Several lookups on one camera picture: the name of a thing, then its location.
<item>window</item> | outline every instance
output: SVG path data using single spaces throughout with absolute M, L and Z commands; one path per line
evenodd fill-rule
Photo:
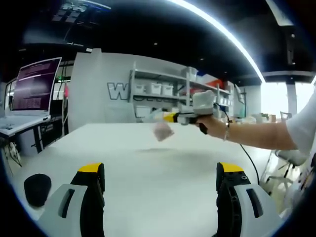
M 4 113 L 5 114 L 7 114 L 12 109 L 15 85 L 16 85 L 16 80 L 9 82 L 5 87 L 5 98 L 4 98 Z
M 297 113 L 299 113 L 307 104 L 314 92 L 314 86 L 310 83 L 295 83 L 297 98 Z
M 276 115 L 280 118 L 280 111 L 288 112 L 287 88 L 284 82 L 271 82 L 261 85 L 261 111 Z

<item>white sleeve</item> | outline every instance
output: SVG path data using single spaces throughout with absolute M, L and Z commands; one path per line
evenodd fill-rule
M 286 121 L 287 130 L 297 148 L 309 154 L 316 132 L 316 93 L 312 94 L 304 109 Z

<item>hand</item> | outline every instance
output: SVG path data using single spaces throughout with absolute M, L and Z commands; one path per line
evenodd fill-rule
M 197 119 L 197 127 L 199 127 L 199 123 L 203 123 L 207 127 L 207 134 L 218 138 L 224 137 L 225 124 L 216 119 L 214 116 L 201 116 Z

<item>white table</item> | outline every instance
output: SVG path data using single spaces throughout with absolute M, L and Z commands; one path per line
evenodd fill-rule
M 107 237 L 210 237 L 217 230 L 215 190 L 219 161 L 240 165 L 252 183 L 256 174 L 239 144 L 206 136 L 193 125 L 171 124 L 163 142 L 154 124 L 88 124 L 53 143 L 27 162 L 13 185 L 30 216 L 23 182 L 36 173 L 52 181 L 49 196 L 70 183 L 87 163 L 105 168 L 103 225 Z M 261 176 L 269 150 L 245 147 Z

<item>ceiling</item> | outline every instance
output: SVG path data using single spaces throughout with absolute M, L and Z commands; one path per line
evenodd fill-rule
M 197 68 L 239 85 L 260 84 L 254 69 L 225 35 L 196 14 L 167 0 L 94 0 L 84 12 L 62 10 L 65 0 L 40 1 L 22 27 L 15 50 L 3 60 L 4 80 L 20 66 L 51 56 L 73 60 L 76 52 L 103 52 L 159 58 Z M 306 37 L 293 26 L 280 27 L 265 0 L 190 0 L 225 26 L 261 72 L 310 72 L 314 59 Z M 293 51 L 288 61 L 288 50 Z M 266 76 L 266 81 L 311 81 L 306 73 Z

